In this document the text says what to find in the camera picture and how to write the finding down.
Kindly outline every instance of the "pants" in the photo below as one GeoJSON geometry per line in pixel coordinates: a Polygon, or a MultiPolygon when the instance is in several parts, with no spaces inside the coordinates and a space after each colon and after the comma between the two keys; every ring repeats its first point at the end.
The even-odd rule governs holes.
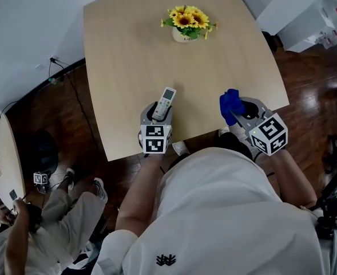
{"type": "Polygon", "coordinates": [[[71,205],[66,192],[54,190],[42,211],[41,226],[75,260],[100,220],[105,203],[91,192],[84,192],[68,212],[71,205]]]}
{"type": "MultiPolygon", "coordinates": [[[[248,159],[252,160],[252,154],[249,148],[239,141],[239,139],[231,132],[226,132],[221,136],[217,137],[214,142],[214,147],[228,149],[232,151],[236,151],[246,156],[248,159]]],[[[183,154],[179,156],[173,163],[169,166],[168,170],[170,170],[173,166],[181,162],[183,159],[188,157],[189,154],[183,154]]]]}

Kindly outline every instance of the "blue cloth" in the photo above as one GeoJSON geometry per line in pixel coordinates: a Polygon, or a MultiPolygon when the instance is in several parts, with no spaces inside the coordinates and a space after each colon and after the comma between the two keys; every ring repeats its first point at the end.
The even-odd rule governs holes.
{"type": "Polygon", "coordinates": [[[229,89],[224,95],[219,98],[220,113],[225,119],[228,125],[234,125],[237,120],[231,114],[231,111],[235,114],[244,114],[245,107],[239,98],[239,91],[237,89],[229,89]]]}

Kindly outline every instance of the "wooden table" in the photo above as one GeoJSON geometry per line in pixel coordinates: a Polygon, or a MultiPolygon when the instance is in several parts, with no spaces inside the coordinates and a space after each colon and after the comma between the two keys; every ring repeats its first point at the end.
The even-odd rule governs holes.
{"type": "Polygon", "coordinates": [[[22,168],[13,132],[5,114],[0,119],[0,199],[8,208],[13,208],[10,193],[14,190],[17,197],[25,195],[22,168]]]}
{"type": "Polygon", "coordinates": [[[173,141],[225,126],[219,97],[235,88],[268,108],[288,105],[273,55],[242,0],[97,0],[84,9],[84,47],[94,114],[108,160],[141,152],[140,113],[177,90],[173,141]],[[219,22],[180,44],[160,28],[168,8],[195,5],[219,22]]]}

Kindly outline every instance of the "floor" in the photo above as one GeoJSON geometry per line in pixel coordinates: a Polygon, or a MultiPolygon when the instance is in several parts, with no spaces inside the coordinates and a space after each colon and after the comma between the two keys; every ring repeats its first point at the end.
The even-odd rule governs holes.
{"type": "MultiPolygon", "coordinates": [[[[301,54],[279,49],[274,56],[290,101],[289,106],[277,111],[289,129],[287,148],[319,194],[325,180],[322,157],[328,149],[327,136],[337,134],[337,46],[329,50],[316,46],[301,54]]],[[[51,177],[51,185],[62,180],[66,168],[70,166],[74,166],[77,173],[85,178],[84,183],[90,182],[93,177],[102,178],[109,194],[105,215],[110,217],[108,228],[113,229],[117,207],[139,171],[143,155],[112,162],[106,159],[94,118],[86,66],[69,74],[90,121],[97,147],[66,77],[57,85],[49,84],[28,96],[7,112],[19,150],[26,191],[33,187],[32,172],[27,162],[32,154],[30,137],[43,128],[53,136],[60,151],[59,166],[51,177]]],[[[187,140],[190,152],[210,147],[214,135],[215,132],[211,132],[187,140]]],[[[169,148],[163,169],[167,170],[175,158],[175,153],[169,148]]],[[[272,172],[264,154],[256,163],[266,173],[272,172]]],[[[271,176],[269,180],[279,193],[276,176],[271,176]]],[[[29,201],[38,206],[46,200],[47,196],[45,198],[36,190],[29,195],[29,201]]]]}

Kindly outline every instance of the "wall outlet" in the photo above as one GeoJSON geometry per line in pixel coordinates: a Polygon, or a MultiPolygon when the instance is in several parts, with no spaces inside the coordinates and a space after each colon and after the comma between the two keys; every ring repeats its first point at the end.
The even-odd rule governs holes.
{"type": "Polygon", "coordinates": [[[56,56],[56,55],[51,55],[50,58],[54,58],[55,60],[58,60],[58,59],[59,59],[59,57],[56,56]]]}

